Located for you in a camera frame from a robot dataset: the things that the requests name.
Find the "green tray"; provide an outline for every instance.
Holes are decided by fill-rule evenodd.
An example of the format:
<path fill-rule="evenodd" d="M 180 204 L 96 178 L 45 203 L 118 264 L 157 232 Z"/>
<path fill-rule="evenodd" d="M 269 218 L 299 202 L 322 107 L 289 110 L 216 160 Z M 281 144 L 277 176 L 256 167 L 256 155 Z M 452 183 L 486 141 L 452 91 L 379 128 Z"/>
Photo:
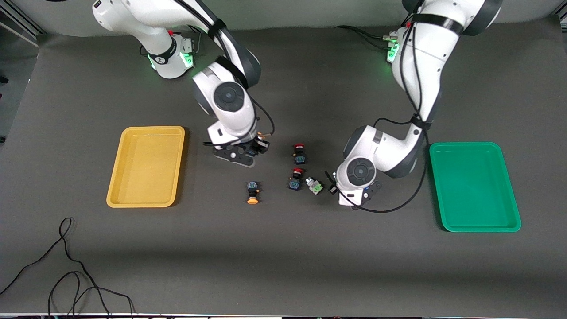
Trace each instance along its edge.
<path fill-rule="evenodd" d="M 443 226 L 450 232 L 517 232 L 520 214 L 504 156 L 492 142 L 429 149 Z"/>

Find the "dark gray surface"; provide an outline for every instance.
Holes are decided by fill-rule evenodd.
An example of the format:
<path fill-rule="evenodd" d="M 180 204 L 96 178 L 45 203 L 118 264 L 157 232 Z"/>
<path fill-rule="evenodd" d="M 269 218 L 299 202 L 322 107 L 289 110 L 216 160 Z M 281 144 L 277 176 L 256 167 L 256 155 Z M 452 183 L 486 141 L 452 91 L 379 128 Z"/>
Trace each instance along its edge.
<path fill-rule="evenodd" d="M 2 18 L 0 14 L 1 22 L 12 22 L 8 18 Z M 0 85 L 0 135 L 8 135 L 10 131 L 32 74 L 37 52 L 36 47 L 0 28 L 0 75 L 10 80 L 8 84 Z"/>
<path fill-rule="evenodd" d="M 386 32 L 386 28 L 374 30 Z M 101 286 L 143 313 L 304 316 L 567 317 L 567 58 L 557 18 L 493 26 L 463 38 L 445 68 L 430 131 L 436 141 L 494 141 L 504 151 L 522 217 L 510 234 L 455 234 L 438 224 L 432 180 L 396 213 L 339 206 L 328 193 L 290 191 L 292 145 L 323 182 L 354 129 L 411 108 L 383 52 L 345 30 L 236 36 L 260 59 L 251 94 L 277 123 L 254 169 L 215 159 L 189 76 L 167 81 L 131 37 L 43 39 L 0 154 L 4 286 L 74 216 L 71 252 Z M 210 42 L 205 66 L 215 58 Z M 111 209 L 105 196 L 123 129 L 183 125 L 191 133 L 177 205 Z M 268 123 L 261 121 L 267 131 Z M 387 132 L 403 129 L 386 126 Z M 421 172 L 391 180 L 368 204 L 389 208 Z M 246 181 L 262 202 L 246 204 Z M 2 312 L 45 312 L 51 286 L 74 266 L 58 248 L 0 297 Z M 66 311 L 70 280 L 56 291 Z M 127 303 L 109 297 L 113 312 Z M 101 312 L 94 295 L 83 308 Z"/>

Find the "cable connector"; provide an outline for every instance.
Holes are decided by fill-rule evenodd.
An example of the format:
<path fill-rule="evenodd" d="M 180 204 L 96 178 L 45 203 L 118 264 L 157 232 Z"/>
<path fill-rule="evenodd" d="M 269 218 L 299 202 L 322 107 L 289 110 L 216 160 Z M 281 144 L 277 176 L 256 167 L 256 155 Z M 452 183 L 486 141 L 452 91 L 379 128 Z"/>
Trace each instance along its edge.
<path fill-rule="evenodd" d="M 397 43 L 397 36 L 394 35 L 384 35 L 382 36 L 382 40 L 386 42 Z"/>

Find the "black strap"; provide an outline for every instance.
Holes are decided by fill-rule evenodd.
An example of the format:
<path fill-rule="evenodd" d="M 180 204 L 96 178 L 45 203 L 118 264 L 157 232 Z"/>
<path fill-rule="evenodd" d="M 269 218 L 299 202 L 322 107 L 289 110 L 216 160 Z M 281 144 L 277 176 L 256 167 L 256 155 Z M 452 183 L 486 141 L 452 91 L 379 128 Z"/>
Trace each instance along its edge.
<path fill-rule="evenodd" d="M 246 80 L 246 76 L 244 76 L 244 74 L 236 67 L 236 65 L 232 64 L 232 62 L 230 62 L 224 56 L 219 56 L 215 62 L 230 71 L 230 73 L 232 73 L 240 81 L 240 84 L 242 84 L 244 89 L 248 90 L 248 80 Z"/>
<path fill-rule="evenodd" d="M 457 35 L 461 35 L 463 33 L 463 26 L 457 21 L 447 18 L 446 16 L 436 14 L 414 14 L 412 16 L 412 22 L 434 24 L 457 33 Z"/>
<path fill-rule="evenodd" d="M 217 36 L 218 31 L 220 31 L 222 28 L 226 28 L 226 24 L 224 23 L 223 20 L 218 19 L 209 28 L 209 32 L 207 33 L 207 35 L 209 36 L 209 38 L 214 39 L 214 37 Z"/>
<path fill-rule="evenodd" d="M 419 119 L 419 114 L 415 113 L 412 116 L 412 119 L 409 120 L 410 123 L 412 123 L 413 125 L 423 129 L 424 131 L 427 131 L 430 127 L 431 127 L 431 122 L 424 122 L 422 120 Z"/>
<path fill-rule="evenodd" d="M 177 51 L 177 41 L 173 37 L 171 37 L 171 46 L 167 51 L 163 52 L 162 54 L 151 54 L 148 53 L 147 55 L 150 56 L 152 60 L 154 60 L 157 64 L 166 64 L 167 61 L 170 60 L 175 52 Z"/>

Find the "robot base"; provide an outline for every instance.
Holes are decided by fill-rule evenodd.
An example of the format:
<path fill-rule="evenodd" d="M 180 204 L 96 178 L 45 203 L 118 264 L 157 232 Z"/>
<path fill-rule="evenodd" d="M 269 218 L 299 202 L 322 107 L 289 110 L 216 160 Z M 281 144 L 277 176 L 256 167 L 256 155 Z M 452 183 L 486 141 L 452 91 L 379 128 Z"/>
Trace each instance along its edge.
<path fill-rule="evenodd" d="M 156 70 L 162 78 L 175 79 L 179 78 L 187 70 L 193 67 L 193 43 L 191 39 L 185 39 L 180 35 L 173 35 L 176 41 L 176 51 L 173 56 L 165 64 L 159 64 L 158 61 L 152 60 L 150 57 L 151 67 Z"/>

